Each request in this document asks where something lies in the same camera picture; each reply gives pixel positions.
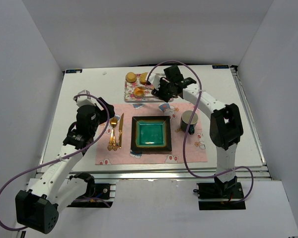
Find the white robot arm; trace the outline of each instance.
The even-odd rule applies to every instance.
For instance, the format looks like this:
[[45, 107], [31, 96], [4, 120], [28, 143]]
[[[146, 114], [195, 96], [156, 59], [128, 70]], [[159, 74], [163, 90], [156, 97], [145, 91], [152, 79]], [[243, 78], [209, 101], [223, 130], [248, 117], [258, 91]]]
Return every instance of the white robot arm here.
[[[153, 94], [168, 102], [171, 97], [180, 96], [184, 100], [196, 104], [200, 93], [199, 86], [192, 78], [184, 79], [178, 66], [164, 70], [166, 78], [157, 74], [149, 75], [148, 82], [154, 86]], [[210, 137], [217, 149], [216, 174], [226, 170], [229, 173], [215, 177], [215, 183], [222, 193], [237, 183], [235, 174], [235, 152], [243, 127], [237, 105], [225, 105], [202, 91], [198, 109], [211, 121]]]
[[[27, 191], [21, 190], [15, 197], [17, 222], [45, 234], [54, 228], [59, 213], [76, 198], [94, 194], [94, 177], [87, 173], [71, 176], [68, 184], [61, 188], [71, 169], [84, 156], [84, 148], [93, 142], [97, 127], [108, 119], [107, 112], [101, 111], [89, 96], [80, 96], [75, 100], [79, 109], [76, 121], [69, 127], [56, 156], [60, 161], [52, 164]], [[109, 117], [114, 117], [114, 107], [102, 98], [99, 100], [108, 109]]]

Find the white wall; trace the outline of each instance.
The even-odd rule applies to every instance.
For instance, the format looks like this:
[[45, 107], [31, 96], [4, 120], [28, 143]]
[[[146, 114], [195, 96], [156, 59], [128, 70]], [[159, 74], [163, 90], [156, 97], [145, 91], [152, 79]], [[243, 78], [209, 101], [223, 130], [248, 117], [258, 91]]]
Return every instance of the white wall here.
[[274, 0], [240, 66], [269, 171], [298, 226], [298, 0]]
[[272, 0], [23, 0], [61, 69], [239, 64]]
[[[38, 165], [62, 72], [21, 0], [0, 0], [0, 187]], [[14, 225], [14, 198], [28, 176], [7, 187], [0, 217]], [[0, 227], [0, 238], [9, 237]]]

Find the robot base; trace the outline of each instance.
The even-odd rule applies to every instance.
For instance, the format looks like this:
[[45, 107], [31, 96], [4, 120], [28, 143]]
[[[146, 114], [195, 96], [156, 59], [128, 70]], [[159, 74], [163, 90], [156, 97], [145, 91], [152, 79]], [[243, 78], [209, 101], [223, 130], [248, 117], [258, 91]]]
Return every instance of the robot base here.
[[245, 202], [238, 202], [244, 197], [243, 188], [238, 182], [236, 186], [227, 190], [221, 196], [217, 185], [213, 182], [198, 183], [198, 189], [193, 192], [198, 194], [199, 210], [244, 210]]

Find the gold fork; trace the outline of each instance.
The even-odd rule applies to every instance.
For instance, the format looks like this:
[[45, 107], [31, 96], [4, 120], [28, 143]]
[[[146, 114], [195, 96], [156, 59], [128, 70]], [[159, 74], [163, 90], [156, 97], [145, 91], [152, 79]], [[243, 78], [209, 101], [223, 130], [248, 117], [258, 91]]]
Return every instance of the gold fork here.
[[109, 144], [107, 146], [108, 150], [117, 150], [117, 145], [116, 145], [116, 138], [115, 138], [115, 127], [117, 125], [117, 117], [113, 117], [110, 120], [110, 125], [113, 127], [113, 129], [111, 130], [111, 136], [110, 136], [110, 140], [109, 140]]

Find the mug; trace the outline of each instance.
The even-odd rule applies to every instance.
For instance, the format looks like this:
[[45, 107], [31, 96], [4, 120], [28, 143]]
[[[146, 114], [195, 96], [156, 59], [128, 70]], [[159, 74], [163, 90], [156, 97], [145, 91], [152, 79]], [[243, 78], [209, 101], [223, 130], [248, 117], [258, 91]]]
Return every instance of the mug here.
[[[180, 125], [182, 131], [185, 131], [187, 129], [188, 122], [190, 120], [192, 113], [193, 113], [193, 111], [185, 111], [184, 113], [182, 113], [181, 125]], [[189, 128], [190, 135], [194, 134], [194, 128], [195, 128], [196, 124], [198, 123], [198, 119], [199, 119], [198, 115], [196, 113], [194, 113], [194, 116], [192, 118], [190, 128]]]

